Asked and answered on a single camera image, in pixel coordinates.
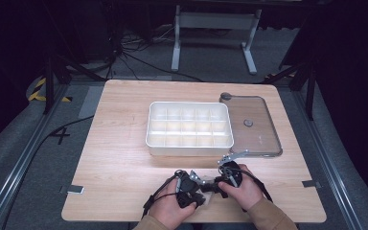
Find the person's right hand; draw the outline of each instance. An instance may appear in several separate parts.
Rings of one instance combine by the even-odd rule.
[[[252,173],[245,165],[239,164],[239,166],[241,170]],[[233,187],[225,182],[220,182],[218,186],[233,197],[244,210],[249,210],[263,198],[263,193],[258,185],[244,173],[241,174],[241,185],[239,188]]]

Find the yellow and black tape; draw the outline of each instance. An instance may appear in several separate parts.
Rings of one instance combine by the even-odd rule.
[[[46,83],[46,78],[41,77],[41,79],[38,81],[38,83],[35,85],[34,90],[31,94],[31,96],[29,96],[29,101],[46,101],[46,97],[45,96],[39,96],[38,92],[40,91],[40,89],[43,87],[44,83]],[[70,103],[73,101],[73,97],[64,97],[61,100],[64,103]]]

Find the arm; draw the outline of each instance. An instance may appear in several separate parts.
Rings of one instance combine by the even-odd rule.
[[[250,172],[245,165],[240,165],[240,167],[242,170]],[[264,198],[262,191],[252,178],[245,174],[242,174],[241,178],[242,182],[239,188],[224,182],[220,182],[218,185],[224,192],[237,200],[244,210],[247,210],[247,214],[258,229],[297,229],[292,220],[281,209]]]
[[[177,179],[170,182],[155,199],[159,198],[149,209],[149,214],[144,216],[135,230],[168,230],[175,229],[184,219],[196,211],[196,204],[192,203],[185,208],[180,208],[175,196]]]

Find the hand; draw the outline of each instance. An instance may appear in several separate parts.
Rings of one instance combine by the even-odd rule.
[[[239,166],[241,170],[252,173],[245,165],[239,164]],[[244,173],[241,174],[241,185],[239,188],[233,187],[225,182],[220,182],[218,186],[233,197],[244,210],[249,210],[263,198],[263,193],[258,185]]]
[[[184,219],[192,215],[196,211],[196,203],[192,203],[185,208],[178,206],[175,188],[177,186],[177,179],[172,180],[162,191],[156,196],[155,199],[166,195],[151,205],[149,215],[159,220],[169,229],[175,229],[180,225]]]

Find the transparent lid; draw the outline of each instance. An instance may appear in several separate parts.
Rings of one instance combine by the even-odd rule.
[[[222,93],[219,101],[228,106],[234,138],[232,152],[248,150],[248,156],[278,156],[283,152],[263,98]]]

